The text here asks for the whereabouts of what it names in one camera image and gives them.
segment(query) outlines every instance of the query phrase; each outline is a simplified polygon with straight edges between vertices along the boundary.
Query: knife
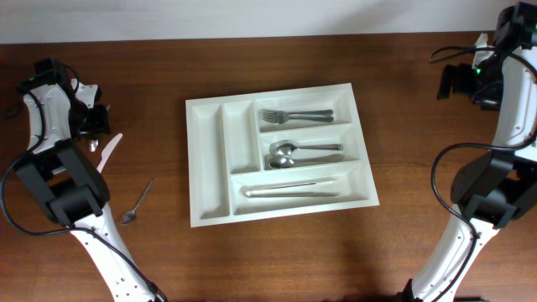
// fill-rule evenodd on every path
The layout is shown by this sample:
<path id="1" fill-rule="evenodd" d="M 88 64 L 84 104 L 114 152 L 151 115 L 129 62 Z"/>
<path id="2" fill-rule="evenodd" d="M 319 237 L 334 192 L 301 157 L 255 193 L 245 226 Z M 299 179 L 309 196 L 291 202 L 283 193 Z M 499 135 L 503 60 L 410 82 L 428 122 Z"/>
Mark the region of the knife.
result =
<path id="1" fill-rule="evenodd" d="M 117 143 L 119 143 L 119 140 L 122 137 L 123 137 L 123 134 L 119 133 L 114 138 L 112 138 L 110 143 L 108 143 L 107 146 L 102 150 L 101 163 L 99 163 L 99 165 L 97 166 L 97 171 L 99 171 L 99 173 L 102 173 L 102 170 L 104 169 L 104 165 L 107 163 L 107 160 L 110 157 L 110 154 L 112 154 L 112 151 L 114 150 L 114 148 L 116 148 Z"/>

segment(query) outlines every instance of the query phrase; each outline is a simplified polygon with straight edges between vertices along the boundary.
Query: white cutlery tray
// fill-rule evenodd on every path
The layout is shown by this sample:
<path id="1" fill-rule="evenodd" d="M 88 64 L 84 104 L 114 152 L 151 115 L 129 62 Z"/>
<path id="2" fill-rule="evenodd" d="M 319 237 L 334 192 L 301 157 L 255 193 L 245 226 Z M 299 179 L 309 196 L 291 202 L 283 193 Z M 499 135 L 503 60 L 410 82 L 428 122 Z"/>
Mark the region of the white cutlery tray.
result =
<path id="1" fill-rule="evenodd" d="M 334 122 L 265 122 L 261 109 L 332 109 Z M 289 216 L 319 211 L 378 206 L 362 128 L 351 84 L 222 96 L 186 101 L 190 176 L 190 225 Z M 300 145 L 340 143 L 337 163 L 312 163 L 287 169 L 267 165 L 269 145 L 279 140 Z M 296 150 L 292 158 L 337 151 Z M 333 178 L 329 183 L 275 192 L 337 192 L 334 197 L 247 198 L 245 185 L 276 185 Z"/>

